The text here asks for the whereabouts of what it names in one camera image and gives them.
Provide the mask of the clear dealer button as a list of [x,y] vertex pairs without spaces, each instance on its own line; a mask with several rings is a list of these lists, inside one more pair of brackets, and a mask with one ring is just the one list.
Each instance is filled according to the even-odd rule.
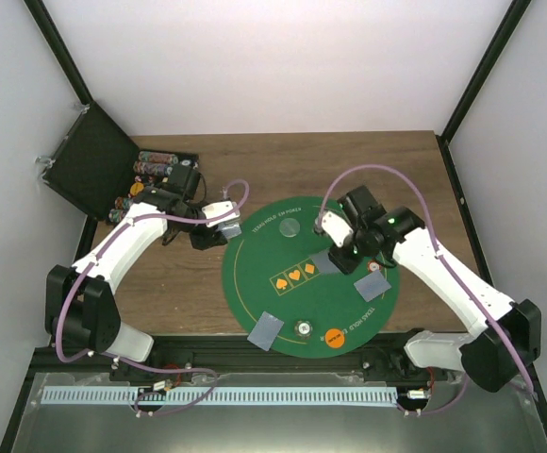
[[295,218],[283,219],[279,224],[280,233],[286,238],[293,238],[300,232],[301,225]]

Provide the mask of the orange big blind button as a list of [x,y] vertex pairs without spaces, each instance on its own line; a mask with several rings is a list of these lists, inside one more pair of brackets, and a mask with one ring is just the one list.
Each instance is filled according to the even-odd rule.
[[340,328],[330,328],[325,332],[323,340],[328,347],[339,349],[345,344],[345,332]]

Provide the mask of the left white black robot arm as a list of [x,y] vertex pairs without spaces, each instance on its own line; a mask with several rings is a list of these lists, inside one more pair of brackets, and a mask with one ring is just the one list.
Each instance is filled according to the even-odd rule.
[[240,219],[239,202],[225,195],[216,202],[195,202],[202,179],[196,169],[176,164],[157,185],[137,193],[125,216],[91,252],[70,267],[55,266],[46,280],[45,328],[64,363],[103,354],[131,361],[142,380],[157,379],[164,358],[154,338],[122,321],[115,294],[125,275],[156,240],[170,243],[186,233],[193,248],[224,245],[226,229]]

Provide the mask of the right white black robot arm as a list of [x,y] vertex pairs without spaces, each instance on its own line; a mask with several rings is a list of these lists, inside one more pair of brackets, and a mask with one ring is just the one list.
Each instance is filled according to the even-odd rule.
[[403,380],[425,367],[460,371],[495,393],[527,368],[541,352],[541,311],[529,299],[514,301],[458,260],[415,212],[386,210],[364,187],[339,200],[341,212],[322,208],[315,229],[327,236],[331,262],[345,275],[366,258],[381,257],[411,272],[458,317],[465,332],[423,330],[390,357]]

